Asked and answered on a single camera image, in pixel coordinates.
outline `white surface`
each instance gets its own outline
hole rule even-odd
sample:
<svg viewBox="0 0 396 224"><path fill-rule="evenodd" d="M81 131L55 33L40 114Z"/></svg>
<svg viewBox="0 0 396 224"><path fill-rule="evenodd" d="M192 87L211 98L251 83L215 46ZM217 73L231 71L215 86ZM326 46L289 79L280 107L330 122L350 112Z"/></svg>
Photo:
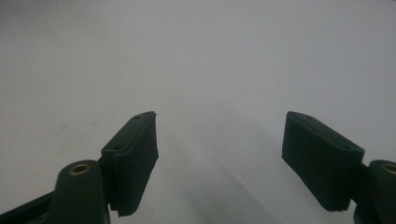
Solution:
<svg viewBox="0 0 396 224"><path fill-rule="evenodd" d="M154 110L160 158L112 223L353 223L280 158L286 113L396 161L389 0L0 2L0 213Z"/></svg>

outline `gray backdrop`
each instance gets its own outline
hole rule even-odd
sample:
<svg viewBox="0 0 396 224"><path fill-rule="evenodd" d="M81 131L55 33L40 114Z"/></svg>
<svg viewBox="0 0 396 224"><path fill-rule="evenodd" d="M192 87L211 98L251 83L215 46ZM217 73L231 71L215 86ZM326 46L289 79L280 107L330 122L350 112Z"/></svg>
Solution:
<svg viewBox="0 0 396 224"><path fill-rule="evenodd" d="M353 223L280 158L286 113L396 161L396 2L3 0L0 213L154 110L160 158L112 223Z"/></svg>

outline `black plastic arm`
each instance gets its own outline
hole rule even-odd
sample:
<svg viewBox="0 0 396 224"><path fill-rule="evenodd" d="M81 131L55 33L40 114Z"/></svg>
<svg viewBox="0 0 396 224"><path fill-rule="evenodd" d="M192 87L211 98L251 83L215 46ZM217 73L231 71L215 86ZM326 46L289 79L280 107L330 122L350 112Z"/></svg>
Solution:
<svg viewBox="0 0 396 224"><path fill-rule="evenodd" d="M119 216L140 204L158 159L154 112L131 118L102 149L99 161L74 162L55 191L0 216L1 224L107 224L110 203Z"/></svg>
<svg viewBox="0 0 396 224"><path fill-rule="evenodd" d="M364 150L317 119L289 112L282 158L329 211L358 205L355 223L396 223L396 163L361 163Z"/></svg>

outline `screw hole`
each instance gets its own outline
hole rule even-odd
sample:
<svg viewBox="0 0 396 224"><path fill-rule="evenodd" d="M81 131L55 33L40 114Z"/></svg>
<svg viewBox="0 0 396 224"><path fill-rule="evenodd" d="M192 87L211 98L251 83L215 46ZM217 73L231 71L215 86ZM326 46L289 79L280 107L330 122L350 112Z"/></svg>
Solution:
<svg viewBox="0 0 396 224"><path fill-rule="evenodd" d="M82 175L84 173L87 173L90 169L91 166L89 164L77 164L70 169L69 174Z"/></svg>
<svg viewBox="0 0 396 224"><path fill-rule="evenodd" d="M114 146L113 148L114 148L115 150L120 150L120 149L122 149L122 146L118 145L118 146Z"/></svg>
<svg viewBox="0 0 396 224"><path fill-rule="evenodd" d="M391 174L396 175L396 165L385 164L385 165L382 165L382 168L384 168L386 171L390 172Z"/></svg>

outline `white background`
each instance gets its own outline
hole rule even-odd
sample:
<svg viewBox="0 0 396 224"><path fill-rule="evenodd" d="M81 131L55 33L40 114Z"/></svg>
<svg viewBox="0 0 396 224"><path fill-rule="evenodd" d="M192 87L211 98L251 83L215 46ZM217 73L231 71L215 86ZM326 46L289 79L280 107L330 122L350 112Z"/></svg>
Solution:
<svg viewBox="0 0 396 224"><path fill-rule="evenodd" d="M0 2L0 213L150 110L160 158L112 223L353 223L281 160L285 117L396 161L396 2Z"/></svg>

